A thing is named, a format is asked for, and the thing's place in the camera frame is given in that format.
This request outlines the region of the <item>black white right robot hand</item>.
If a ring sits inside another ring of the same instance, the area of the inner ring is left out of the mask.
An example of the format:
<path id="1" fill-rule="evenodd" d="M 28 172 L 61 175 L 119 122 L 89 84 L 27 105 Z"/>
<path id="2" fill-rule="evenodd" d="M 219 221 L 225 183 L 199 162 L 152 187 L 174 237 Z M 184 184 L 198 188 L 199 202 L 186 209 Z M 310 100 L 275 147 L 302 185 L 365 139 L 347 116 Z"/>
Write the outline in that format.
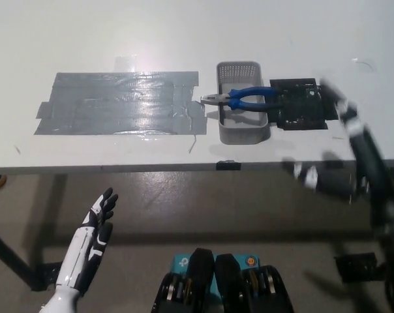
<path id="1" fill-rule="evenodd" d="M 348 135 L 356 160 L 356 178 L 345 181 L 331 170 L 294 160 L 284 160 L 282 167 L 305 188 L 341 200 L 352 201 L 368 194 L 372 201 L 385 202 L 394 197 L 394 186 L 372 134 L 360 119 L 356 105 L 329 80 L 320 80 L 320 89 L 335 104 L 339 121 Z"/>

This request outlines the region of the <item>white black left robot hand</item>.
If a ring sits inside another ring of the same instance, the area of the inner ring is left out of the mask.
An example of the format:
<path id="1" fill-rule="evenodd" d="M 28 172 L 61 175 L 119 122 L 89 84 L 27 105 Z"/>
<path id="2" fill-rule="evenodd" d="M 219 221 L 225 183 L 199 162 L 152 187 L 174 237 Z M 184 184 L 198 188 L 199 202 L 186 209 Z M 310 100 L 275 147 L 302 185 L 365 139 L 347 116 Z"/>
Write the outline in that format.
<path id="1" fill-rule="evenodd" d="M 117 199 L 113 188 L 108 188 L 87 211 L 70 242 L 56 280 L 57 286 L 75 289 L 81 295 L 89 289 L 112 236 L 113 224 L 109 219 L 113 217 Z"/>

